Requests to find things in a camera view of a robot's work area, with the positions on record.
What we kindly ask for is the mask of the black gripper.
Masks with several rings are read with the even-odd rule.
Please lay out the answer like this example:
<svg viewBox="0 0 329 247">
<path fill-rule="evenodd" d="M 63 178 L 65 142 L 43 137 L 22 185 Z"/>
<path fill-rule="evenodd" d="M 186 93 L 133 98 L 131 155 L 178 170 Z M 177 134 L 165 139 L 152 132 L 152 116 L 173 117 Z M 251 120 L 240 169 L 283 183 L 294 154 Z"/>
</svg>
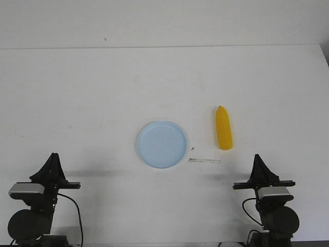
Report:
<svg viewBox="0 0 329 247">
<path fill-rule="evenodd" d="M 255 183 L 258 178 L 264 183 Z M 233 190 L 253 189 L 258 198 L 258 190 L 262 187 L 283 186 L 288 188 L 295 185 L 296 182 L 293 180 L 279 181 L 279 176 L 270 171 L 259 154 L 255 154 L 249 180 L 243 183 L 234 183 L 232 188 Z"/>
<path fill-rule="evenodd" d="M 67 181 L 60 163 L 60 157 L 58 153 L 52 153 L 43 167 L 29 178 L 32 181 L 51 181 L 54 178 L 56 182 L 49 182 L 44 184 L 44 196 L 51 206 L 55 206 L 57 204 L 57 197 L 60 189 L 80 189 L 81 187 L 80 182 Z"/>
</svg>

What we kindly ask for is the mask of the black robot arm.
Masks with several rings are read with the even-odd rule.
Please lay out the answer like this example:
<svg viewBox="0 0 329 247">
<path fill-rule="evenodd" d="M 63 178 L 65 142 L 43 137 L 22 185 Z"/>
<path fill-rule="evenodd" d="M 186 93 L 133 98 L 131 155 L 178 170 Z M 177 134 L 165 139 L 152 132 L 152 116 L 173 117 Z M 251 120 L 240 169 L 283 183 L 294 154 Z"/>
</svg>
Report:
<svg viewBox="0 0 329 247">
<path fill-rule="evenodd" d="M 259 154 L 254 156 L 251 175 L 247 182 L 234 183 L 234 190 L 252 189 L 255 197 L 242 202 L 255 201 L 255 208 L 260 215 L 260 221 L 251 217 L 260 225 L 264 232 L 251 230 L 244 246 L 292 246 L 291 238 L 299 229 L 300 220 L 297 213 L 285 204 L 294 199 L 288 191 L 296 185 L 293 180 L 281 180 L 270 171 Z"/>
<path fill-rule="evenodd" d="M 73 198 L 59 193 L 61 189 L 80 189 L 81 183 L 66 179 L 59 154 L 52 153 L 42 168 L 29 178 L 29 182 L 16 182 L 9 190 L 10 198 L 29 206 L 17 211 L 8 222 L 8 234 L 12 238 L 10 245 L 71 246 L 65 235 L 50 234 L 58 197 L 64 197 L 76 206 L 82 246 L 84 234 L 80 208 Z"/>
</svg>

